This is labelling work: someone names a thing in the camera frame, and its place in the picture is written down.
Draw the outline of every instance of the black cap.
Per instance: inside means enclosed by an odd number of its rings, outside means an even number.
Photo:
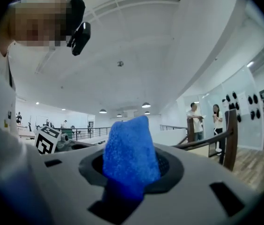
[[[69,0],[71,7],[66,13],[66,33],[72,35],[80,26],[85,12],[85,3],[83,0]]]

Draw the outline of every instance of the black metal railing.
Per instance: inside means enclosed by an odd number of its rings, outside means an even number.
[[[67,134],[69,139],[82,140],[93,137],[101,137],[109,135],[111,127],[99,127],[99,128],[55,128],[62,133]]]
[[[160,125],[161,131],[176,130],[176,129],[186,129],[187,130],[187,127],[175,127],[175,126],[168,126],[168,125]]]

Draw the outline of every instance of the paper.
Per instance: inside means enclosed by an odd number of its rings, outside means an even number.
[[[237,94],[241,115],[249,114],[249,104],[245,92]]]

